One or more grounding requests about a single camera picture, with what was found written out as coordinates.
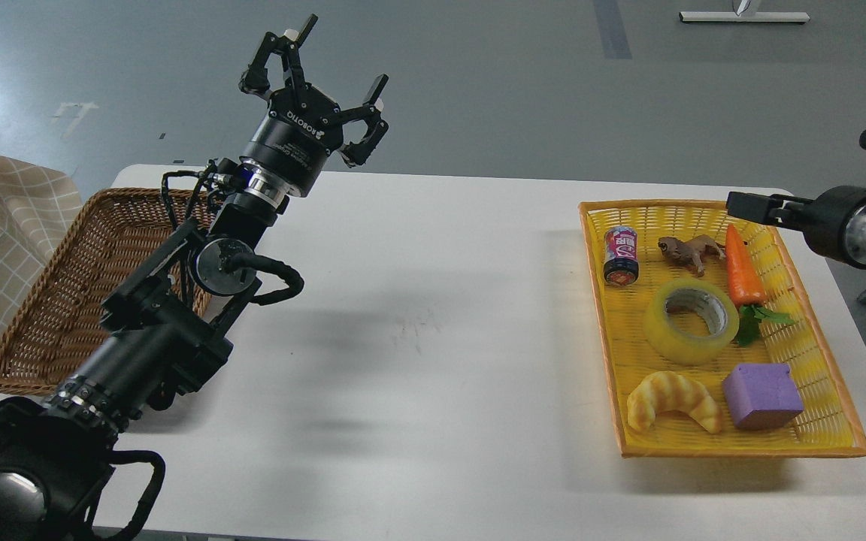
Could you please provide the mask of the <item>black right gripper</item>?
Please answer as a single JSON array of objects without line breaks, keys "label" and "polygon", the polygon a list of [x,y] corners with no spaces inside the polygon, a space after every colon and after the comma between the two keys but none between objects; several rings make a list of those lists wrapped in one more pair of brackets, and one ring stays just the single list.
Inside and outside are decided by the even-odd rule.
[{"label": "black right gripper", "polygon": [[814,201],[791,195],[729,192],[726,213],[733,218],[780,228],[803,227],[812,251],[866,270],[866,189],[835,187]]}]

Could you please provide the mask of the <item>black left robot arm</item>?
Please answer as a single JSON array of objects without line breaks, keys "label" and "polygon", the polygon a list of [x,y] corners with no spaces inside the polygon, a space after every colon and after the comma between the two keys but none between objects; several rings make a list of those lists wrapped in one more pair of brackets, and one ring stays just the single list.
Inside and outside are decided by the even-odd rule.
[{"label": "black left robot arm", "polygon": [[317,22],[265,34],[240,90],[268,110],[237,161],[169,171],[159,195],[171,235],[103,301],[110,336],[43,403],[0,401],[0,540],[96,540],[94,516],[118,465],[152,473],[114,540],[141,533],[162,490],[165,460],[117,451],[142,408],[198,391],[232,352],[226,333],[248,304],[278,304],[304,288],[295,268],[256,253],[290,198],[309,194],[327,158],[363,165],[388,130],[379,75],[343,110],[310,83],[300,49]]}]

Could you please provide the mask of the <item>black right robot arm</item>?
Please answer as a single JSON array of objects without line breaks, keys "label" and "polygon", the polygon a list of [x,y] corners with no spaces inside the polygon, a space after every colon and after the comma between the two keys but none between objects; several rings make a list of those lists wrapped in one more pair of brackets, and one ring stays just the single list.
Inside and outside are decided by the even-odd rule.
[{"label": "black right robot arm", "polygon": [[[858,139],[866,150],[866,130]],[[839,186],[818,198],[729,192],[733,218],[798,231],[814,253],[866,270],[866,188]]]}]

